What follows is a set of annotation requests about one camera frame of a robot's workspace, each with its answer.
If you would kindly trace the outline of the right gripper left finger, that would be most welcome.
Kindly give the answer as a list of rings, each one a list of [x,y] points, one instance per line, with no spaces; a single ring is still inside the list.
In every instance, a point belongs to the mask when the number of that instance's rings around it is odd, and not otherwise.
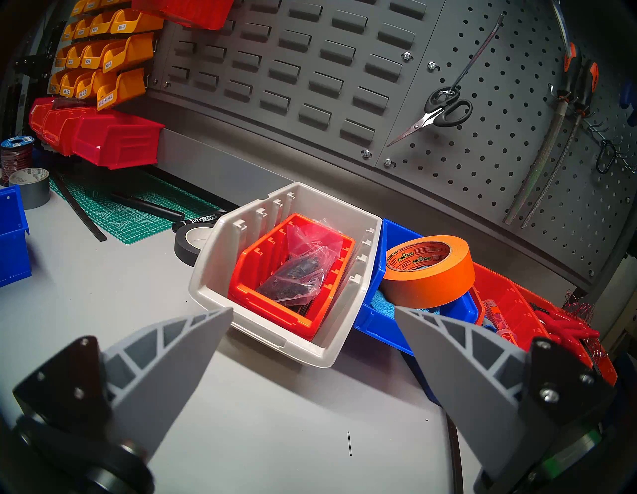
[[[151,458],[198,387],[233,310],[156,322],[100,349],[81,336],[13,389],[25,416],[73,436],[131,441]]]

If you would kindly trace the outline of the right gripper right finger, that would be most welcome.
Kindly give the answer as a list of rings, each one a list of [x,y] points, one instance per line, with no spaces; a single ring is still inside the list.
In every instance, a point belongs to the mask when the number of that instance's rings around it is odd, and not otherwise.
[[[564,347],[525,351],[482,326],[396,307],[425,379],[481,464],[474,491],[594,491],[615,439],[615,397]]]

